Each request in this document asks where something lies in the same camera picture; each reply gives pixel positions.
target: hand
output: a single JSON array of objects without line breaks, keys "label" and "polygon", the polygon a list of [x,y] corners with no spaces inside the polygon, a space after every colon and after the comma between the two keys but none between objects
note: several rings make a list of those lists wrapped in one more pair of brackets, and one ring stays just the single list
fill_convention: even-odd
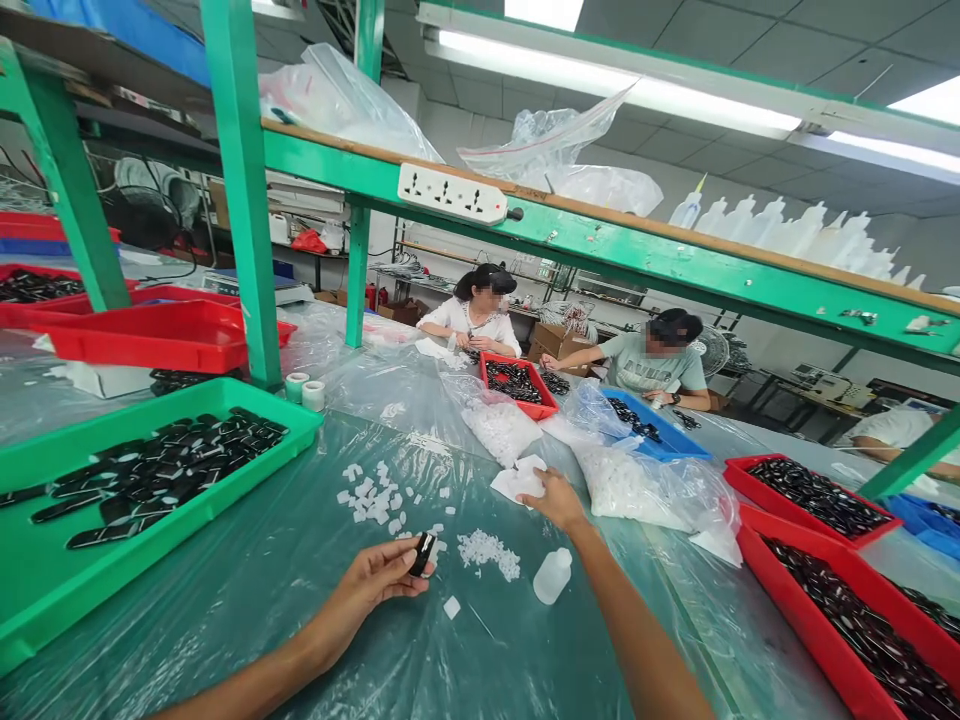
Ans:
[{"label": "hand", "polygon": [[588,522],[580,498],[559,470],[534,468],[533,471],[543,481],[546,492],[542,498],[517,495],[517,502],[542,513],[565,533],[569,533],[578,523]]},{"label": "hand", "polygon": [[295,641],[317,658],[318,674],[329,670],[350,646],[357,630],[377,605],[394,597],[426,592],[426,577],[436,569],[427,563],[424,577],[407,573],[417,559],[419,536],[361,550],[327,602]]}]

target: blue tray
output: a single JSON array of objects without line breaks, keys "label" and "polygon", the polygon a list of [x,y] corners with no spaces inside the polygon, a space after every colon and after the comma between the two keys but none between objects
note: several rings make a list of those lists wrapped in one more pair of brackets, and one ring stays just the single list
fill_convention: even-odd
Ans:
[{"label": "blue tray", "polygon": [[700,458],[701,460],[710,460],[713,457],[683,430],[679,430],[672,423],[660,417],[650,409],[649,405],[642,400],[638,400],[626,390],[604,387],[601,388],[601,392],[605,397],[622,400],[628,408],[637,414],[640,422],[653,423],[660,431],[662,443],[656,443],[649,438],[640,443],[640,452],[644,455],[649,455],[660,462],[669,462],[684,457]]}]

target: red tray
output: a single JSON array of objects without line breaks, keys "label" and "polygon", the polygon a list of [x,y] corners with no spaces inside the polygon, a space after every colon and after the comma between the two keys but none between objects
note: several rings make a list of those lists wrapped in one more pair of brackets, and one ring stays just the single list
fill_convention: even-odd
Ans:
[{"label": "red tray", "polygon": [[529,360],[508,358],[503,355],[496,355],[494,353],[488,353],[485,351],[481,352],[480,378],[483,380],[483,384],[486,385],[488,389],[490,388],[490,383],[487,380],[487,360],[509,363],[510,365],[522,365],[530,371],[530,378],[533,380],[533,386],[540,391],[540,396],[543,398],[544,404],[537,405],[536,403],[524,403],[517,401],[517,405],[519,405],[520,409],[529,415],[533,420],[543,420],[544,418],[548,418],[551,415],[560,412],[560,406],[557,405],[557,401],[553,399],[553,395],[551,395],[550,391],[547,389],[547,384],[543,381],[543,378],[540,377],[540,373],[537,372],[537,366],[532,362]]},{"label": "red tray", "polygon": [[[74,280],[82,279],[80,273],[71,270],[57,270],[56,268],[39,267],[35,265],[8,263],[6,265],[0,265],[0,282],[10,277],[14,270],[29,270],[37,275],[47,275],[50,277],[65,275]],[[137,280],[125,280],[124,282],[130,290],[139,284]],[[32,327],[35,323],[43,321],[46,309],[53,303],[59,303],[65,300],[76,300],[78,298],[87,298],[87,294],[82,293],[66,298],[57,298],[56,300],[44,300],[43,302],[22,305],[19,303],[0,302],[0,328],[26,329]]]},{"label": "red tray", "polygon": [[[247,362],[243,310],[210,300],[79,315],[38,329],[64,360],[206,373]],[[297,326],[278,322],[277,329],[284,347]]]},{"label": "red tray", "polygon": [[883,687],[780,564],[761,535],[780,540],[820,558],[843,578],[871,609],[913,643],[930,667],[960,697],[960,646],[848,545],[746,505],[737,542],[760,584],[780,608],[807,650],[850,708],[862,720],[905,720]]},{"label": "red tray", "polygon": [[[750,498],[757,505],[762,507],[767,512],[771,512],[777,517],[782,517],[784,520],[789,520],[792,523],[797,525],[802,525],[805,528],[811,530],[816,530],[818,533],[826,535],[829,538],[836,540],[839,543],[844,545],[850,545],[857,549],[863,548],[874,540],[879,538],[881,535],[884,535],[891,530],[895,530],[898,527],[903,525],[903,520],[900,518],[894,517],[886,510],[884,510],[879,505],[874,505],[869,500],[866,500],[856,493],[852,493],[846,488],[840,488],[844,492],[849,493],[853,497],[857,498],[863,503],[866,503],[872,507],[877,512],[890,518],[890,522],[881,525],[876,530],[868,532],[866,535],[861,535],[860,537],[849,540],[843,535],[838,533],[832,527],[827,525],[822,520],[818,520],[813,515],[808,513],[806,510],[801,508],[799,505],[787,500],[783,495],[778,493],[773,488],[769,488],[764,485],[762,482],[757,480],[753,475],[748,471],[751,470],[754,466],[759,464],[763,460],[769,460],[771,458],[787,458],[786,455],[754,455],[752,457],[745,458],[731,458],[727,460],[727,469],[723,473],[723,477],[726,478],[727,482],[735,490],[743,493],[746,497]],[[824,480],[829,480],[825,476],[821,476]]]}]

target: electrical outlet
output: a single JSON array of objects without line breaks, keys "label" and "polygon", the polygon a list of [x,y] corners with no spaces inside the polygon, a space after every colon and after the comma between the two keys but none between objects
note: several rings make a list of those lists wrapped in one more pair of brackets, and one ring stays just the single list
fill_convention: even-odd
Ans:
[{"label": "electrical outlet", "polygon": [[400,166],[397,195],[411,205],[480,225],[496,225],[507,216],[507,197],[492,185],[410,163]]}]

